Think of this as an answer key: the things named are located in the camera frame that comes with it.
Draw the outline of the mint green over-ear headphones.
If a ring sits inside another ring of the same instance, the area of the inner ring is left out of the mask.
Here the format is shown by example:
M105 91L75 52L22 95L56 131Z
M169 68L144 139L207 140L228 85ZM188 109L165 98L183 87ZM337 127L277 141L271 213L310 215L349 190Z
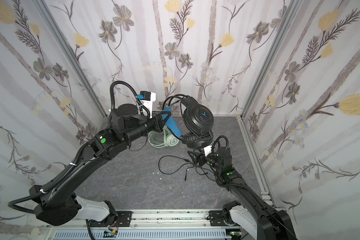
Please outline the mint green over-ear headphones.
M148 142L154 148L174 147L179 143L177 139L167 126L164 126L163 132L151 132L148 135Z

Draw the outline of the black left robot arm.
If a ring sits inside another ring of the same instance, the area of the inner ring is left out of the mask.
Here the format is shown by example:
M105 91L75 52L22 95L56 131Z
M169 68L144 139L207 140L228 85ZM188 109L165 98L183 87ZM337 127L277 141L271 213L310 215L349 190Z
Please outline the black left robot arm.
M78 150L70 164L43 186L32 187L37 203L36 218L52 226L84 219L98 226L110 226L118 220L111 202L85 200L75 190L97 169L127 150L131 143L150 132L160 133L171 116L171 109L154 111L150 117L140 115L138 107L123 104L111 111L105 127Z

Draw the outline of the black and blue headphones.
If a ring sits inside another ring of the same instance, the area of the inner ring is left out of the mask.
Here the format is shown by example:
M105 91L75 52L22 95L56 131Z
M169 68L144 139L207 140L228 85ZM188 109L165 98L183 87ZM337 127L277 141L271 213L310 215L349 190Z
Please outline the black and blue headphones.
M209 146L213 142L214 116L212 112L207 107L199 104L195 98L182 94L167 97L163 102L162 111L171 110L172 113L173 105L171 101L173 99L177 100L180 107L185 107L185 110L180 110L180 113L189 132L185 135L182 134L171 116L166 124L171 133L189 149L202 150L204 147Z

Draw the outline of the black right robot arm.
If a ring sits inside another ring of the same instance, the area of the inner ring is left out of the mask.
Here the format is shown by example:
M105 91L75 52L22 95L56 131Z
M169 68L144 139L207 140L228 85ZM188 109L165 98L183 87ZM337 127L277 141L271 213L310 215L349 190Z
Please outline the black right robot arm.
M220 147L207 156L197 153L193 163L199 167L208 165L217 185L238 199L223 208L227 225L239 225L255 240L297 239L287 212L275 209L258 196L233 167L229 148Z

